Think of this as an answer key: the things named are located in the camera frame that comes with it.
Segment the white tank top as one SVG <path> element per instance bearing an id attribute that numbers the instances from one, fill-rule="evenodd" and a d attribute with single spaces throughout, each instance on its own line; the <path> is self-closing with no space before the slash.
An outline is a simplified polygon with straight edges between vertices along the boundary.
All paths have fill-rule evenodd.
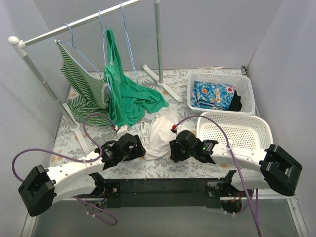
<path id="1" fill-rule="evenodd" d="M 170 158 L 169 142 L 176 138 L 176 134 L 171 132 L 171 128 L 177 123 L 177 112 L 170 108 L 160 109 L 151 123 L 141 123 L 142 145 L 146 150 L 144 159 Z"/>

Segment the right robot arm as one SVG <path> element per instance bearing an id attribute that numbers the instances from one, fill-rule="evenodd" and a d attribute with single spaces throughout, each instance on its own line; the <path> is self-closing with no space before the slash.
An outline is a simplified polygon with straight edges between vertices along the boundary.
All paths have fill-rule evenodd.
<path id="1" fill-rule="evenodd" d="M 215 140 L 201 141 L 188 130 L 181 131 L 170 141 L 174 162 L 195 158 L 202 163 L 233 166 L 223 178 L 208 183 L 214 197 L 235 196 L 246 190 L 272 189 L 292 197 L 302 172 L 302 165 L 281 146 L 267 149 L 228 148 Z"/>

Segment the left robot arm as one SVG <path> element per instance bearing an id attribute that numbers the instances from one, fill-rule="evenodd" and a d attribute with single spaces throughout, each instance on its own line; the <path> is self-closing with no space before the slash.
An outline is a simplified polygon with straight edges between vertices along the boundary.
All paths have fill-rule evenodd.
<path id="1" fill-rule="evenodd" d="M 32 217 L 73 196 L 108 197 L 112 195 L 114 185 L 107 184 L 100 172 L 122 161 L 140 158 L 145 153 L 139 136 L 127 133 L 118 141 L 106 142 L 82 159 L 49 168 L 34 167 L 18 188 L 18 193 Z"/>

